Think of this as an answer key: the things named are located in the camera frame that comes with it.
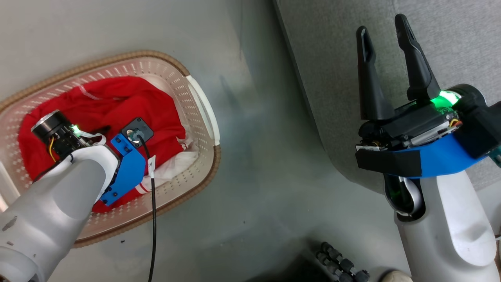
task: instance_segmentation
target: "gray sofa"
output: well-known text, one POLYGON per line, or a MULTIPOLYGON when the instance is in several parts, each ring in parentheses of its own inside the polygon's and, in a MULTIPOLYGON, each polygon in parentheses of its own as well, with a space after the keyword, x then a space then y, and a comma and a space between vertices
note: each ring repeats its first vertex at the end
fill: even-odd
MULTIPOLYGON (((487 104, 501 100, 501 1, 498 0, 276 0, 311 114, 332 163, 350 181, 378 193, 382 175, 358 168, 357 46, 367 27, 383 91, 394 107, 407 102, 407 71, 394 17, 407 16, 442 89, 459 83, 478 88, 487 104)), ((491 160, 468 170, 475 188, 501 178, 491 160)))

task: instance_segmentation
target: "brown basket rim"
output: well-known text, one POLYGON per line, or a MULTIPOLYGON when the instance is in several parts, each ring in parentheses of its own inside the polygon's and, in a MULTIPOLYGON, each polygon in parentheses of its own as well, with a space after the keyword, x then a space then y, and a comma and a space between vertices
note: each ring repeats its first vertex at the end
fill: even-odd
MULTIPOLYGON (((186 69, 185 66, 183 66, 179 61, 177 61, 176 59, 174 59, 173 57, 171 57, 165 53, 158 52, 158 51, 151 51, 151 50, 133 51, 133 52, 119 54, 116 56, 107 57, 104 59, 99 59, 99 60, 84 64, 84 65, 72 68, 72 69, 67 70, 65 72, 62 72, 60 74, 52 76, 48 79, 40 81, 34 85, 31 85, 30 87, 23 89, 23 90, 15 93, 14 95, 10 96, 9 98, 3 100, 2 102, 0 102, 0 113, 5 111, 8 107, 13 105, 14 103, 34 94, 42 89, 45 89, 53 84, 56 84, 58 82, 63 81, 63 80, 69 79, 73 76, 91 71, 91 70, 99 68, 99 67, 104 67, 104 66, 107 66, 110 64, 118 63, 121 61, 126 61, 126 60, 130 60, 130 59, 135 59, 135 58, 144 58, 144 57, 153 57, 153 58, 157 58, 157 59, 166 61, 167 63, 174 66, 182 75, 184 75, 184 76, 190 75, 190 73, 188 72, 188 70, 186 69)), ((220 160, 221 160, 221 148, 219 145, 217 145, 217 146, 214 146, 214 158, 212 161, 212 166, 210 167, 209 173, 202 180, 202 182, 200 182, 197 186, 193 187, 192 189, 190 189, 188 192, 184 193, 180 197, 174 199, 173 201, 171 201, 163 206, 157 207, 156 208, 157 216, 159 216, 159 215, 173 209, 174 207, 186 202, 188 199, 190 199, 191 197, 200 193, 205 187, 207 187, 207 185, 214 178, 214 176, 217 172, 217 169, 219 168, 220 160)), ((131 222, 129 222, 125 225, 117 226, 115 228, 112 228, 112 229, 105 231, 105 232, 102 232, 100 234, 96 234, 94 236, 90 236, 90 237, 83 238, 83 239, 78 239, 75 242, 75 244, 73 245, 73 248, 81 248, 81 247, 85 247, 85 246, 92 245, 94 243, 109 239, 109 238, 114 237, 116 235, 122 234, 126 231, 129 231, 129 230, 131 230, 131 229, 133 229, 141 224, 144 224, 144 223, 150 221, 151 219, 152 219, 151 212, 149 212, 141 217, 138 217, 138 218, 132 220, 131 222)))

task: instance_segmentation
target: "green light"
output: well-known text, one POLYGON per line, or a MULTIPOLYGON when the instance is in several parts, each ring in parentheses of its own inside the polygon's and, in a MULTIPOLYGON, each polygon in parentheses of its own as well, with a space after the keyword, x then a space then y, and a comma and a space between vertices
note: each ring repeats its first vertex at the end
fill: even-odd
POLYGON ((437 109, 450 108, 458 101, 459 101, 458 95, 451 91, 441 91, 438 97, 431 100, 431 102, 435 104, 435 108, 437 109))

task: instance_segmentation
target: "floor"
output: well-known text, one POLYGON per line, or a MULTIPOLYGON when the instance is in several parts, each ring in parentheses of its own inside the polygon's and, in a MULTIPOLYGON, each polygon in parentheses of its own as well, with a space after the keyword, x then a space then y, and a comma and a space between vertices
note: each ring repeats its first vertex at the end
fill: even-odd
MULTIPOLYGON (((373 277, 409 270, 385 198, 348 182, 323 152, 270 1, 19 0, 0 4, 0 37, 2 98, 137 49, 174 56, 204 89, 221 165, 202 193, 158 218, 154 281, 246 281, 280 271, 311 240, 373 277)), ((494 223, 497 188, 480 195, 494 223)), ((150 252, 151 223, 71 250, 50 281, 147 280, 150 252)))

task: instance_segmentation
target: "beige plastic basket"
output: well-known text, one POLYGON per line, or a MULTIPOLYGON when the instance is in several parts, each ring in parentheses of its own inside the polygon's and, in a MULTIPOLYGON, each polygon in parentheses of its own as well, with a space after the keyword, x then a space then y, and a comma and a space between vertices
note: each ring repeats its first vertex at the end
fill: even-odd
MULTIPOLYGON (((118 76, 139 76, 174 98, 181 123, 198 140, 200 154, 186 171, 156 189, 157 213, 164 213, 204 189, 220 161, 219 129, 212 108, 188 70, 169 55, 156 51, 126 53, 71 69, 39 82, 0 102, 0 210, 26 191, 26 173, 18 132, 24 116, 39 104, 59 96, 78 83, 118 76)), ((87 246, 151 220, 151 193, 105 214, 92 214, 74 247, 87 246)))

